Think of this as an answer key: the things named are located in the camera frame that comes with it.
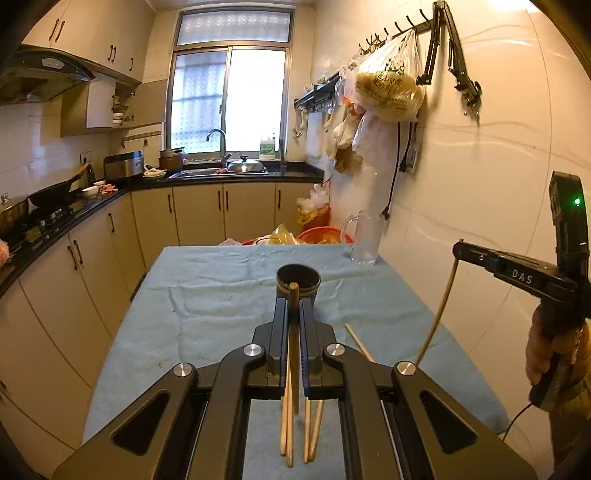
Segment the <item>table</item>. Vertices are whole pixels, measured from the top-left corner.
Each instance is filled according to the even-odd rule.
[[[86,441],[179,362],[203,367],[249,343],[270,322],[275,273],[289,263],[322,277],[314,314],[355,348],[350,324],[377,362],[413,359],[433,314],[382,258],[355,265],[345,245],[168,247],[148,273],[111,346],[86,422]],[[503,406],[468,355],[439,326],[421,363],[429,376],[493,431],[508,425]],[[324,409],[317,458],[304,465],[303,401],[294,422],[295,467],[278,454],[281,402],[253,401],[244,479],[345,477],[336,400]]]

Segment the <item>window pane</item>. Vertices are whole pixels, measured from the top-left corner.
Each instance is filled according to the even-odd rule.
[[[177,56],[174,68],[173,104],[171,106],[171,147],[185,147],[186,153],[214,152],[220,149],[220,105],[226,71],[224,51],[208,51]]]
[[[288,42],[291,14],[262,11],[219,11],[185,15],[177,45],[219,40]]]
[[[285,51],[232,50],[226,133],[228,151],[259,151],[261,137],[279,142]]]

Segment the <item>pink cloth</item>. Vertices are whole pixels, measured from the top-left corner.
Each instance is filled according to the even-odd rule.
[[[0,240],[0,268],[8,261],[8,245]]]

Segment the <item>window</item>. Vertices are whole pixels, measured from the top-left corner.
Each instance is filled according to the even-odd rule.
[[[220,10],[182,14],[167,109],[169,148],[193,158],[258,155],[262,137],[287,130],[291,13]],[[208,132],[219,128],[226,138]]]

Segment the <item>glass pitcher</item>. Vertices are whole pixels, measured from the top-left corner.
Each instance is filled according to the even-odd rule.
[[[358,265],[373,265],[378,257],[379,241],[384,231],[385,219],[381,213],[372,214],[361,210],[358,215],[349,215],[340,230],[340,242],[345,241],[345,230],[351,222],[357,221],[355,243],[351,250],[351,260]]]

